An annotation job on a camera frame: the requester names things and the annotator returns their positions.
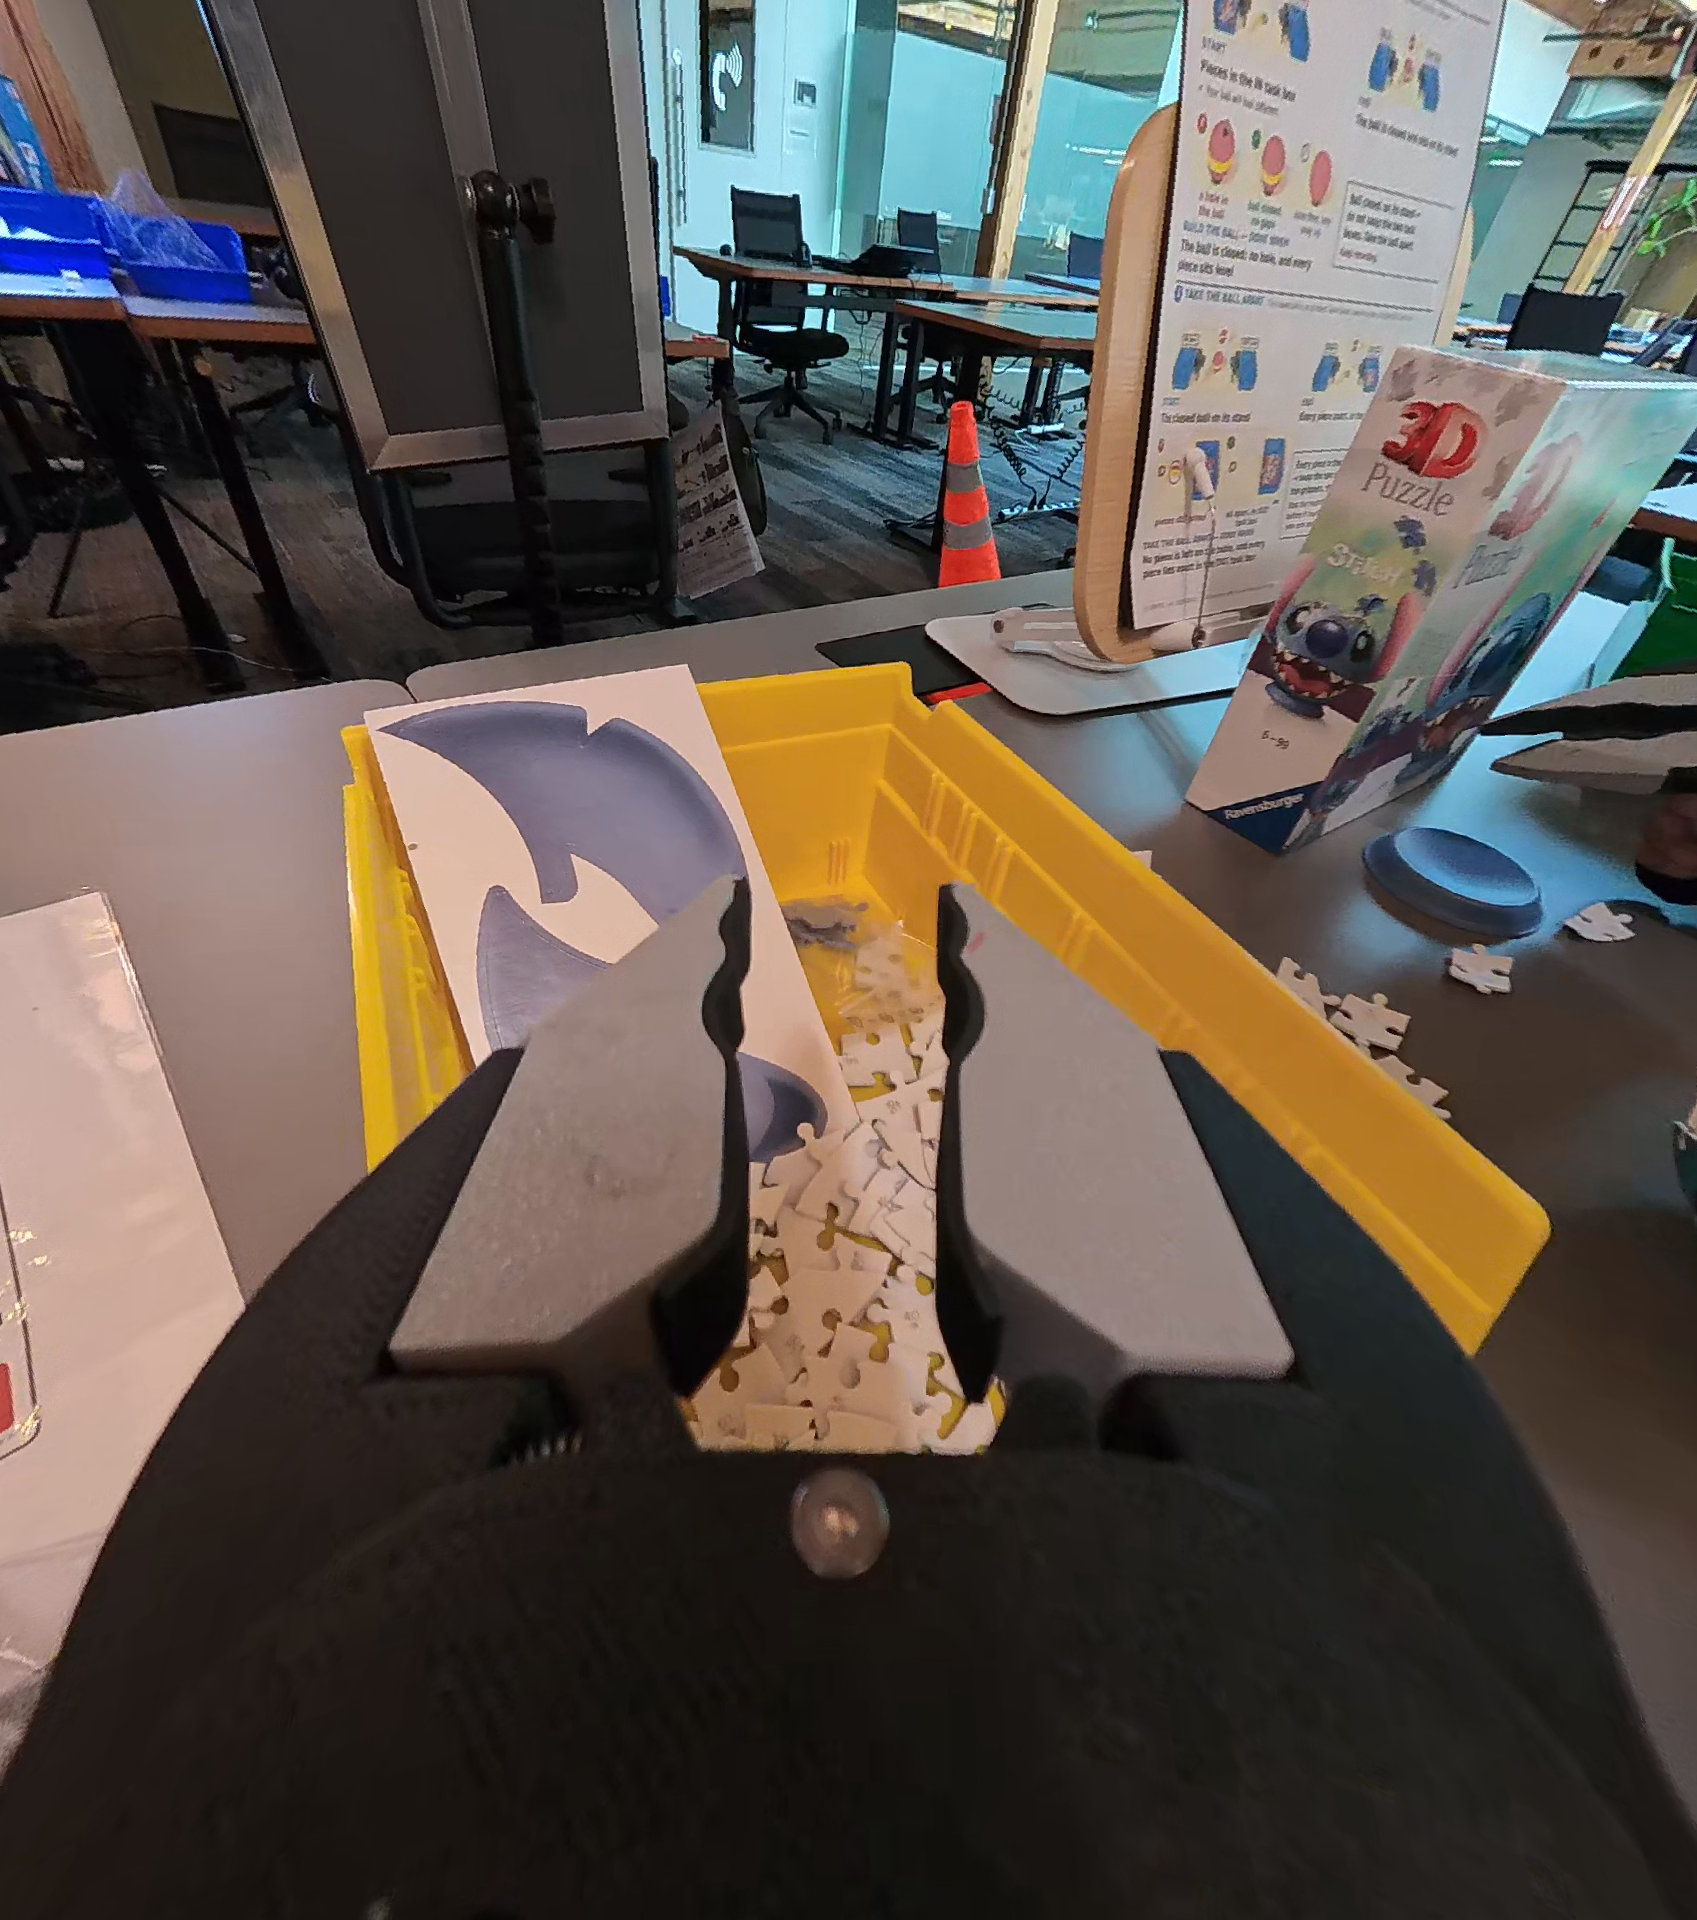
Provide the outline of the black mat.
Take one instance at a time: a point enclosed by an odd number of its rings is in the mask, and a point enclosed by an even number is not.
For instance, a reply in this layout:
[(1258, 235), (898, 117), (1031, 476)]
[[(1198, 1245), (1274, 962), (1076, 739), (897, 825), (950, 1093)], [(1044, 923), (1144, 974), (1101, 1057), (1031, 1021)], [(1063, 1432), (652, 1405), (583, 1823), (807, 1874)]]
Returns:
[(930, 637), (925, 626), (839, 636), (820, 641), (817, 651), (834, 668), (909, 668), (910, 692), (927, 707), (967, 702), (991, 689), (977, 669)]

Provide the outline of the black pole with knob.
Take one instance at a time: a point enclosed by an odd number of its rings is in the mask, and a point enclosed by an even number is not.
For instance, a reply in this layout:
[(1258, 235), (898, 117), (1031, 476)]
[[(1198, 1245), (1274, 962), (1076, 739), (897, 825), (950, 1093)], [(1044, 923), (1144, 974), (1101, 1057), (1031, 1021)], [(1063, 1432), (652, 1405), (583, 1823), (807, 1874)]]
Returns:
[(531, 366), (522, 271), (522, 195), (489, 166), (468, 180), (486, 335), (522, 550), (520, 601), (536, 648), (567, 639), (542, 411)]

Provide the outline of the black office chair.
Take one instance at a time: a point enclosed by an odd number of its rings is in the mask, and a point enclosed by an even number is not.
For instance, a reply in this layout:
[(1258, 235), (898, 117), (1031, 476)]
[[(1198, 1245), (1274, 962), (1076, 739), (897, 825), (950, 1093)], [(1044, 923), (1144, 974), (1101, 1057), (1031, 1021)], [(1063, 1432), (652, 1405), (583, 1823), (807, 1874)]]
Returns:
[[(732, 256), (803, 270), (813, 263), (807, 245), (803, 203), (794, 193), (730, 188)], [(757, 407), (757, 428), (766, 420), (803, 415), (831, 443), (841, 415), (827, 414), (811, 395), (813, 369), (842, 357), (850, 343), (823, 323), (811, 323), (811, 285), (804, 280), (735, 280), (735, 342), (745, 356), (766, 366), (779, 383), (741, 398)]]

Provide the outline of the white card with blue ears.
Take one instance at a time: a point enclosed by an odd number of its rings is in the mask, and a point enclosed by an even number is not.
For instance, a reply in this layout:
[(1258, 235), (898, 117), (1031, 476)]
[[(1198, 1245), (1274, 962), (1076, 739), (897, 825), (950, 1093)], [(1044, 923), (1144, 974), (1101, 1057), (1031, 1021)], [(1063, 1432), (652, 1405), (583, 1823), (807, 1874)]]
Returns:
[(381, 790), (475, 1064), (518, 1045), (717, 881), (749, 883), (750, 1157), (855, 1121), (757, 836), (684, 665), (391, 705)]

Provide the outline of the pile of white puzzle pieces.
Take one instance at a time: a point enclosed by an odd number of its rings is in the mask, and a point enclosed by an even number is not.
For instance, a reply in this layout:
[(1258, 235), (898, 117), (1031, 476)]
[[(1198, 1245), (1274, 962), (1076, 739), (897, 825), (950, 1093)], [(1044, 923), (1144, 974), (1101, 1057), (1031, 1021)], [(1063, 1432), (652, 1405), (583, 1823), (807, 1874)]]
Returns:
[(869, 901), (782, 908), (853, 1116), (750, 1173), (749, 1301), (682, 1409), (706, 1452), (986, 1452), (1006, 1389), (970, 1395), (938, 1317), (944, 995), (932, 948)]

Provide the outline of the printed puzzle box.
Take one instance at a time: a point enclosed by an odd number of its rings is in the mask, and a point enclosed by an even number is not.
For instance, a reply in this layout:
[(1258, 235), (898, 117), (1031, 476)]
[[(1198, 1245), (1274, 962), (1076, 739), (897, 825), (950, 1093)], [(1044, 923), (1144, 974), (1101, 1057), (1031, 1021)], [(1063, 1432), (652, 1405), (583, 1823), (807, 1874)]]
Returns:
[(1188, 804), (1296, 851), (1447, 773), (1697, 432), (1697, 377), (1402, 348)]

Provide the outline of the yellow plastic bin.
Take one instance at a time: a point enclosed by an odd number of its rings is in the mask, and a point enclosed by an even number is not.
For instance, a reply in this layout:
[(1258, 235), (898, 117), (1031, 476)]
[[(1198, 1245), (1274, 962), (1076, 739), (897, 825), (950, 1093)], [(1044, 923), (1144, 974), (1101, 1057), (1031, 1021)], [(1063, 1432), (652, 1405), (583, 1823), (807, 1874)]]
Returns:
[[(697, 685), (773, 891), (848, 898), (932, 948), (973, 883), (1155, 1036), (1284, 1332), (1279, 1235), (1328, 1283), (1334, 1332), (1372, 1320), (1365, 1260), (1476, 1351), (1544, 1245), (1545, 1212), (1309, 1014), (1217, 923), (999, 739), (920, 703), (902, 665)], [(433, 955), (367, 725), (343, 734), (367, 1151), (381, 1162), (477, 1067)]]

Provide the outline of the blue plastic bin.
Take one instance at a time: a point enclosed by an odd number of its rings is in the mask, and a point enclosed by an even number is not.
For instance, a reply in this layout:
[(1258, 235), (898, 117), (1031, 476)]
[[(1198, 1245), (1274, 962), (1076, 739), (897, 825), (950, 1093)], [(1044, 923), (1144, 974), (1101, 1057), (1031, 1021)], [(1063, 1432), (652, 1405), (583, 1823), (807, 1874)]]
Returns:
[(185, 303), (253, 303), (246, 251), (236, 227), (173, 212), (134, 212), (96, 201), (111, 265), (143, 298)]
[(0, 186), (0, 274), (111, 283), (98, 201), (90, 193)]

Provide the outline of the hanging printed paper sheet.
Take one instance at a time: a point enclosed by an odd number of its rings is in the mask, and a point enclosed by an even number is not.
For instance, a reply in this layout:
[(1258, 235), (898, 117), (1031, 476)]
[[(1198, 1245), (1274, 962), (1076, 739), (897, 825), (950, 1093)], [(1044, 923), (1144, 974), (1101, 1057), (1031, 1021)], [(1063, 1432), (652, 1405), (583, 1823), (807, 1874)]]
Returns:
[(719, 404), (670, 433), (675, 491), (675, 583), (698, 601), (757, 578), (765, 560), (747, 511), (735, 453)]

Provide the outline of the blue round ball stand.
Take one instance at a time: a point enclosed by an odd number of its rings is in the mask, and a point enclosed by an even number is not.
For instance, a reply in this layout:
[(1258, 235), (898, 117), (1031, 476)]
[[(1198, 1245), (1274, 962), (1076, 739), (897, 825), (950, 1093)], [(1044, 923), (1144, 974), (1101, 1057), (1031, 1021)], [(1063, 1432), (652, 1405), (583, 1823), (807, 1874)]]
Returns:
[(1364, 848), (1367, 877), (1396, 905), (1483, 944), (1520, 940), (1544, 919), (1530, 867), (1454, 827), (1400, 827)]

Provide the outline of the dark long desk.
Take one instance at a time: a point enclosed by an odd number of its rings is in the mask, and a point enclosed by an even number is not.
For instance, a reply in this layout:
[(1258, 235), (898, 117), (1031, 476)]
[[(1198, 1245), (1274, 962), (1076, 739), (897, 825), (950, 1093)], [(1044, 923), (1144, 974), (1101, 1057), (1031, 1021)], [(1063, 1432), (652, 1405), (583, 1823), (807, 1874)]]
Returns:
[(261, 511), (223, 407), (208, 349), (258, 348), (274, 354), (311, 351), (316, 332), (292, 305), (160, 299), (124, 293), (104, 277), (81, 274), (0, 271), (0, 332), (34, 325), (45, 332), (66, 374), (77, 407), (92, 426), (140, 532), (168, 583), (199, 677), (213, 693), (244, 692), (236, 646), (200, 587), (188, 552), (173, 524), (137, 438), (130, 374), (144, 366), (144, 348), (168, 343), (180, 354), (188, 409), (208, 443), (211, 462), (236, 517), (238, 554), (256, 582), (256, 597), (285, 671), (301, 683), (333, 680), (316, 628), (303, 616), (285, 566)]

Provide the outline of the grey partition panel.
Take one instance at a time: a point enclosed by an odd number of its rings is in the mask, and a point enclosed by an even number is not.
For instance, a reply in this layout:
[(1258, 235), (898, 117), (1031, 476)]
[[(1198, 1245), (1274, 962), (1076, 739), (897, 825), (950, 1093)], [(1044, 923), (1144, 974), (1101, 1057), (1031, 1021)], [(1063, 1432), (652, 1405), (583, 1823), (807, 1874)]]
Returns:
[(477, 260), (494, 173), (522, 235), (554, 452), (669, 433), (634, 1), (205, 3), (339, 404), (373, 472), (507, 449)]

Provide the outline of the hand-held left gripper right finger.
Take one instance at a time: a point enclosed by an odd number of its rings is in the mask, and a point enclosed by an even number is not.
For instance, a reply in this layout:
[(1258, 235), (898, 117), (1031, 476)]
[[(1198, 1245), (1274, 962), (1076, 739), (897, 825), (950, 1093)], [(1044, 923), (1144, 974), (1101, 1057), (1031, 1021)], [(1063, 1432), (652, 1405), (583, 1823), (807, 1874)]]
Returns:
[(1155, 1036), (971, 881), (938, 896), (938, 1329), (966, 1395), (1279, 1379), (1294, 1343)]

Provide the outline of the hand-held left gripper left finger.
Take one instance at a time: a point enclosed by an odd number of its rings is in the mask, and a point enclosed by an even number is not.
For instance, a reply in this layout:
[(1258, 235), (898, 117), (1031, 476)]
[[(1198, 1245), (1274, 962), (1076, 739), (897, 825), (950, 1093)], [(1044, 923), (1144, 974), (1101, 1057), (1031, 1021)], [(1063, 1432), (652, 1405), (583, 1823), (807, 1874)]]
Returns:
[(418, 1378), (695, 1393), (749, 1297), (749, 881), (722, 876), (539, 1023), (397, 1324)]

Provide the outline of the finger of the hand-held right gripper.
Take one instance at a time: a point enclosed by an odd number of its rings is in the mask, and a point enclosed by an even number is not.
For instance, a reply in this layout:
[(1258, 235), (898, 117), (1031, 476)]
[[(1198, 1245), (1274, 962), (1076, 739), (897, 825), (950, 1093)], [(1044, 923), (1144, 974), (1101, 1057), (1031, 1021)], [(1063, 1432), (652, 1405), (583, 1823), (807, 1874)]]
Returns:
[(1672, 780), (1697, 777), (1697, 734), (1556, 737), (1493, 761), (1512, 777), (1652, 796)]
[(1667, 739), (1697, 736), (1697, 665), (1584, 688), (1486, 722), (1489, 736)]

